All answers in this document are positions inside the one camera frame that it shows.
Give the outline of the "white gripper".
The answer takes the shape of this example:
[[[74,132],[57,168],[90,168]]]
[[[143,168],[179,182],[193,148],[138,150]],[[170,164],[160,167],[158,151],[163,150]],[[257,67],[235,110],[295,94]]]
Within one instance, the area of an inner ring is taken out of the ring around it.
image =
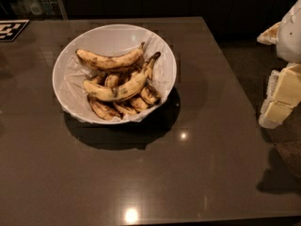
[[[257,42],[277,45],[277,56],[289,63],[280,72],[272,70],[261,106],[259,125],[275,129],[301,103],[301,0],[290,8],[281,22],[260,33]]]

